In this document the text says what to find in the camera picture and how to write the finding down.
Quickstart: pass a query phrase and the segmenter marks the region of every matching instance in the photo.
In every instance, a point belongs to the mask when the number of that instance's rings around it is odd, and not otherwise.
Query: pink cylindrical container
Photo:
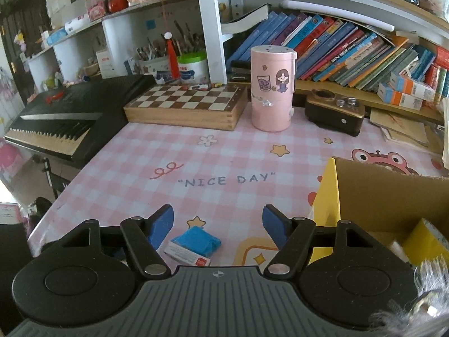
[[[256,128],[282,131],[290,126],[296,57],[287,47],[251,48],[252,123]]]

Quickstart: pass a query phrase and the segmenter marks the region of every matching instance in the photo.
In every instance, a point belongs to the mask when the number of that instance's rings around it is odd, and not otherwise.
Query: row of books
[[[448,95],[449,53],[429,42],[408,44],[400,36],[386,37],[367,26],[331,16],[271,11],[228,58],[230,70],[235,60],[248,61],[251,48],[258,45],[281,45],[298,54],[296,78],[332,81],[341,86],[378,92],[379,84],[388,83],[391,73],[405,74],[426,82],[440,95]],[[447,87],[443,80],[447,77]]]

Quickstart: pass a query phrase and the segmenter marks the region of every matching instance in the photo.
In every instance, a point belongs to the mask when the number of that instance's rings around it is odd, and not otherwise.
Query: green lid
[[[186,65],[188,63],[201,62],[207,58],[205,51],[186,53],[178,57],[178,63]]]

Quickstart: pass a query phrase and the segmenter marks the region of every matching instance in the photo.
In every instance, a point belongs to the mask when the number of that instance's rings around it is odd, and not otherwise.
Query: table
[[[84,220],[113,226],[171,204],[175,222],[159,253],[172,269],[177,262],[163,249],[193,225],[222,241],[212,266],[263,269],[277,251],[262,227],[264,205],[273,204],[289,217],[307,216],[331,156],[380,159],[408,174],[445,174],[441,158],[386,142],[367,119],[354,138],[319,128],[300,108],[280,133],[255,129],[250,104],[235,131],[129,123],[64,190],[29,244],[37,255],[43,244]]]

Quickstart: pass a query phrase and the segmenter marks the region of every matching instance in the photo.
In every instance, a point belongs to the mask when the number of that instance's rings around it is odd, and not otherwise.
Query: white flower print
[[[217,143],[218,141],[214,139],[213,135],[209,135],[207,137],[199,137],[198,145],[205,145],[206,147],[210,147],[212,144]]]

